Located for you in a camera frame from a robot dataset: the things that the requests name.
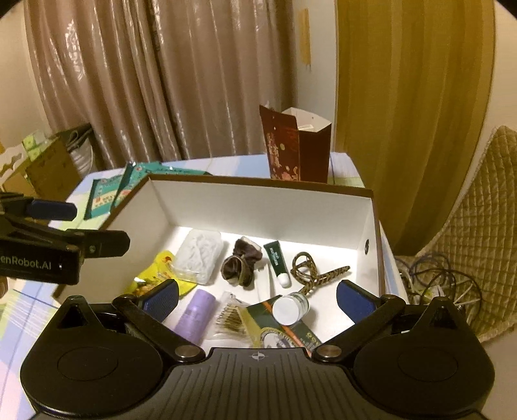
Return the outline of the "yellow snack pouch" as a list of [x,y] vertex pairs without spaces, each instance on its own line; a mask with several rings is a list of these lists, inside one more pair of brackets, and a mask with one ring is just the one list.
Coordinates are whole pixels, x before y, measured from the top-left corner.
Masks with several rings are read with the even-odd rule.
[[172,279],[178,284],[180,297],[187,295],[196,287],[196,284],[175,276],[173,261],[174,255],[170,251],[161,251],[156,255],[149,267],[135,276],[126,292],[136,297],[141,297],[166,280]]

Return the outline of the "purple bag roll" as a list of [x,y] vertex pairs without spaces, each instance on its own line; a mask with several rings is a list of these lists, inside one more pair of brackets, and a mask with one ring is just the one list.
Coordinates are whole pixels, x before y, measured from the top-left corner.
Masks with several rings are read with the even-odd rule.
[[181,314],[174,332],[191,343],[201,344],[215,307],[216,298],[204,289],[199,289]]

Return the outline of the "clear floss pick box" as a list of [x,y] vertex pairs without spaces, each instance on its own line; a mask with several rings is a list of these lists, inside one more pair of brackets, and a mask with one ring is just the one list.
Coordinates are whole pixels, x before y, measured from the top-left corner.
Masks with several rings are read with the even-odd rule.
[[208,284],[223,246],[219,232],[192,229],[175,254],[173,272],[183,281]]

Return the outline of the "white lidded jar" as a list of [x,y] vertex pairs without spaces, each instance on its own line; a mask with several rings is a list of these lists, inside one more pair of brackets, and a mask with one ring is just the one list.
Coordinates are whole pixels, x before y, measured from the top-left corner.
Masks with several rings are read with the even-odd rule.
[[272,316],[281,325],[293,325],[309,312],[308,298],[293,292],[276,299],[272,305]]

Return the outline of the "cotton swab packet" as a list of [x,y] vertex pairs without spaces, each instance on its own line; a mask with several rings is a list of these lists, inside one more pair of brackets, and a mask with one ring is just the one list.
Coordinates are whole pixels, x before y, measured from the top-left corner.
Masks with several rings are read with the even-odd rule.
[[247,336],[247,331],[240,312],[248,306],[249,304],[238,299],[234,294],[224,292],[219,300],[212,322],[212,336],[222,340],[244,339]]

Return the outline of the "dark green card packet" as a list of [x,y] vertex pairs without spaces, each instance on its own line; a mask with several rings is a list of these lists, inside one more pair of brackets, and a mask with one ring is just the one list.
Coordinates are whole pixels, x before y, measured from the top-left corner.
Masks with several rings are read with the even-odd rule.
[[279,298],[280,296],[276,296],[237,310],[251,341],[251,347],[273,349],[303,347],[311,355],[311,352],[322,342],[302,320],[298,320],[293,325],[281,325],[274,318],[272,308]]

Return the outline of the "dark purple sock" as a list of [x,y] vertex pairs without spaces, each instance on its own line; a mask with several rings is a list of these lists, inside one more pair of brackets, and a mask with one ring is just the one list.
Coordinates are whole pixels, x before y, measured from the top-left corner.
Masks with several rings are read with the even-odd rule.
[[222,278],[242,287],[250,286],[254,279],[255,265],[262,257],[260,245],[242,236],[236,240],[232,254],[222,264],[220,269]]

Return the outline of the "white plastic shoehorn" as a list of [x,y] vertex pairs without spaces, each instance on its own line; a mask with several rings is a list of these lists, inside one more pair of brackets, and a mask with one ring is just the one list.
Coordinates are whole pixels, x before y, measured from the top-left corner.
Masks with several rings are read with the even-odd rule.
[[258,301],[263,302],[271,297],[270,270],[267,265],[255,270],[255,288]]

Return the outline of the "small green cream tube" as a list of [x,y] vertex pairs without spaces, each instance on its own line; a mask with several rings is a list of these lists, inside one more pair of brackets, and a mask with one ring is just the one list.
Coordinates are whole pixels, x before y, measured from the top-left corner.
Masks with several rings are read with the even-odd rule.
[[278,283],[284,289],[289,288],[292,283],[288,273],[288,266],[281,251],[280,243],[278,241],[266,243],[264,245],[264,249],[267,253]]

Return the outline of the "brown cardboard floor box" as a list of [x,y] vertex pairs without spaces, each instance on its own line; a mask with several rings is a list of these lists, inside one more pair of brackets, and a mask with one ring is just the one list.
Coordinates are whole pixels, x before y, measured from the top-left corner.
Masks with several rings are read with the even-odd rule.
[[22,146],[1,155],[1,191],[38,199],[66,201],[80,175],[61,141],[52,142],[34,161]]

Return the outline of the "rear green rice bag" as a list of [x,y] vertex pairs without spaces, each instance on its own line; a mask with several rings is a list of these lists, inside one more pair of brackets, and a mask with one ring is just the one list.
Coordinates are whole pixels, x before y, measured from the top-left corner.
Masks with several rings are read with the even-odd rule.
[[111,206],[122,178],[122,175],[117,175],[111,178],[99,178],[92,181],[84,220],[91,220],[106,215],[111,211]]

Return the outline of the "front green rice bag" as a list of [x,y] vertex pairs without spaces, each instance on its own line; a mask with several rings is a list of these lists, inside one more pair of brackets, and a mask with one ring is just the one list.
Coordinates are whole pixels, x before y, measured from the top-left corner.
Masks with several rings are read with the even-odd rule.
[[127,195],[149,175],[209,175],[206,171],[173,167],[160,162],[127,163],[121,175],[111,178],[109,212],[117,208]]

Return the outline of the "quilted beige chair cover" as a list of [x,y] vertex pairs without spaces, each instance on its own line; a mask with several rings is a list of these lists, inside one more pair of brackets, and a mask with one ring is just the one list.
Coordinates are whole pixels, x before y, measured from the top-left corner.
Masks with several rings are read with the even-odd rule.
[[481,291],[470,325],[481,342],[516,327],[516,131],[499,127],[458,206],[422,250],[448,257]]

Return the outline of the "shiny brown curtain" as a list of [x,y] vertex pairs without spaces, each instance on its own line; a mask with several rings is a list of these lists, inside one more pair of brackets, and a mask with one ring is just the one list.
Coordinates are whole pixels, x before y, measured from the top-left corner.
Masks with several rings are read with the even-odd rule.
[[52,131],[84,123],[104,165],[259,154],[293,104],[289,1],[27,1]]

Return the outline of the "dark red gift bag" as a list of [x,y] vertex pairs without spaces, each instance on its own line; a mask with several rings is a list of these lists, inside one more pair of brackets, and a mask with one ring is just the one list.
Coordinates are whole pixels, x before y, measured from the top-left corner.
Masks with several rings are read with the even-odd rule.
[[326,183],[330,166],[331,122],[290,107],[282,112],[259,107],[270,177]]

